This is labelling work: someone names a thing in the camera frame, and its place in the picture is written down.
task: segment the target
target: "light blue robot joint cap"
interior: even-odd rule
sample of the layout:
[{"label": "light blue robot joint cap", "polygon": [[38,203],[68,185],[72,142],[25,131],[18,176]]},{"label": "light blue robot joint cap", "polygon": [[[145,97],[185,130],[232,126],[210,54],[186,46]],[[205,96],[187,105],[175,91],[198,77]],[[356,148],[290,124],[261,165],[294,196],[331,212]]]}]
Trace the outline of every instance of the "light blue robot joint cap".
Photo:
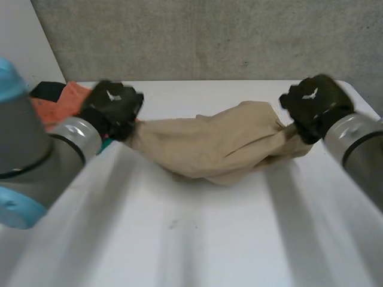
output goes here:
[{"label": "light blue robot joint cap", "polygon": [[23,96],[25,92],[26,84],[15,66],[0,57],[0,103]]},{"label": "light blue robot joint cap", "polygon": [[1,224],[17,229],[29,229],[46,213],[47,209],[30,197],[0,187]]}]

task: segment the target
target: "black cloth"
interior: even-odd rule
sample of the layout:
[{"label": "black cloth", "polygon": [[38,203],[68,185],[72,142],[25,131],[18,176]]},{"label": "black cloth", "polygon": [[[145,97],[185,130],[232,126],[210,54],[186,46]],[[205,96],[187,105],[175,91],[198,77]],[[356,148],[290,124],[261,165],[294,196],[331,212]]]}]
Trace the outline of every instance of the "black cloth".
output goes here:
[{"label": "black cloth", "polygon": [[57,103],[61,92],[66,84],[59,82],[40,82],[31,92],[31,97],[37,97],[42,100],[49,100]]}]

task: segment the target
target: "black band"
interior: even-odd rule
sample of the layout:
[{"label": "black band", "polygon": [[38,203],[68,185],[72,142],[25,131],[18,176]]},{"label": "black band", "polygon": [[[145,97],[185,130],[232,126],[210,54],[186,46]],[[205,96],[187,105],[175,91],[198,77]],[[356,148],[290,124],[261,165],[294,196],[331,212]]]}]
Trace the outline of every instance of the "black band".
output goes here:
[{"label": "black band", "polygon": [[78,146],[76,146],[72,141],[70,141],[69,139],[67,139],[66,137],[64,137],[62,135],[52,134],[50,136],[53,137],[54,139],[59,139],[60,141],[66,142],[71,148],[74,149],[75,152],[77,152],[78,156],[80,157],[81,161],[83,162],[83,165],[85,165],[86,161],[85,161],[85,156],[83,154],[83,151]]},{"label": "black band", "polygon": [[2,173],[0,174],[0,179],[13,178],[15,176],[22,175],[23,173],[29,172],[32,169],[35,169],[36,167],[43,164],[51,156],[52,152],[53,152],[53,144],[50,143],[49,148],[47,149],[47,152],[38,161],[31,164],[30,166],[23,167],[22,169],[12,170],[11,172]]},{"label": "black band", "polygon": [[381,135],[383,135],[382,130],[378,132],[369,133],[368,135],[362,136],[360,139],[353,142],[352,145],[349,146],[349,148],[346,150],[345,154],[343,155],[342,166],[345,167],[348,157],[351,155],[354,149],[356,149],[359,145],[361,145],[363,142],[371,138],[374,138],[375,136],[381,136]]}]

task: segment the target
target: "gray concrete wall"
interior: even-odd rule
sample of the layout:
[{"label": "gray concrete wall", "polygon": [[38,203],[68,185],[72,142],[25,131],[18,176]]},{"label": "gray concrete wall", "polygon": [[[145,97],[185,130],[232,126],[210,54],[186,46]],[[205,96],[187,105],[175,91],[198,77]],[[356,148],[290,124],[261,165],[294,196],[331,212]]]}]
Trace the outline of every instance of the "gray concrete wall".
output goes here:
[{"label": "gray concrete wall", "polygon": [[380,0],[32,0],[65,78],[301,79],[383,114]]}]

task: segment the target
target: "white logo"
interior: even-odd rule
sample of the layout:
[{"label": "white logo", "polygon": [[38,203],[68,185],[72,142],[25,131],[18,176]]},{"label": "white logo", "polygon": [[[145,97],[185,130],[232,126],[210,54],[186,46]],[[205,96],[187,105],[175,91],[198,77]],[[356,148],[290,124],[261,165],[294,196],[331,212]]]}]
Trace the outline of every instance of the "white logo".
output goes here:
[{"label": "white logo", "polygon": [[108,97],[109,97],[109,100],[111,101],[114,101],[114,100],[121,100],[121,97],[120,96],[113,96],[111,93],[109,93],[109,91],[107,90],[107,94],[108,94]]},{"label": "white logo", "polygon": [[318,88],[316,88],[312,94],[309,94],[307,96],[303,96],[302,100],[312,100],[312,99],[315,99],[315,97],[317,96],[317,91],[318,91]]}]

